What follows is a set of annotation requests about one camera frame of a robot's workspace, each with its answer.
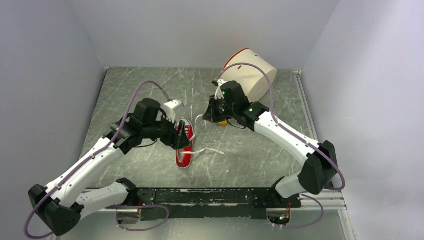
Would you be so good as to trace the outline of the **red canvas sneaker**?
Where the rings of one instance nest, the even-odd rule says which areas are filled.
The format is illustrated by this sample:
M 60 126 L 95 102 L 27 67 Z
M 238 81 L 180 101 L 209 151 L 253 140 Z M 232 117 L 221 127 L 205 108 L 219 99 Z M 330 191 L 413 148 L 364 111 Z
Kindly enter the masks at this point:
M 189 141 L 183 142 L 183 147 L 176 150 L 175 156 L 177 166 L 181 169 L 184 169 L 188 168 L 192 163 L 192 154 L 190 152 L 193 150 L 193 137 L 195 135 L 195 131 L 189 119 L 184 117 L 180 118 L 177 121 L 177 130 L 181 129 L 181 124 L 183 124 L 184 134 Z

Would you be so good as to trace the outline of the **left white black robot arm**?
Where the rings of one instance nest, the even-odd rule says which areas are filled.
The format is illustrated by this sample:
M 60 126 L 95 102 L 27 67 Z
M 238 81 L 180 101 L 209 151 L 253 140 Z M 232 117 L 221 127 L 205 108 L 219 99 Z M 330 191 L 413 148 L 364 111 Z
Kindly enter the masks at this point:
M 180 100 L 159 103 L 145 98 L 138 102 L 134 112 L 113 123 L 69 170 L 45 186 L 36 184 L 29 190 L 34 214 L 53 235 L 62 236 L 101 209 L 141 206 L 139 189 L 127 178 L 90 192 L 86 188 L 113 161 L 139 147 L 143 140 L 159 140 L 174 150 L 187 147 L 190 140 L 184 124 L 176 122 L 176 110 L 182 106 Z

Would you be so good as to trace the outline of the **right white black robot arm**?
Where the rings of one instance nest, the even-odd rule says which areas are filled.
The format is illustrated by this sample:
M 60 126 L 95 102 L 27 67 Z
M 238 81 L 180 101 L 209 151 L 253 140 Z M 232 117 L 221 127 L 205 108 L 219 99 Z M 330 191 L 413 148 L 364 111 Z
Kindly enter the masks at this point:
M 210 123 L 234 119 L 242 129 L 249 129 L 272 140 L 289 152 L 301 164 L 300 172 L 280 178 L 274 183 L 270 202 L 282 207 L 289 197 L 300 193 L 319 195 L 337 174 L 335 146 L 328 140 L 318 142 L 300 134 L 291 126 L 273 117 L 270 109 L 260 102 L 250 102 L 236 81 L 214 80 L 217 87 L 210 96 L 202 117 Z

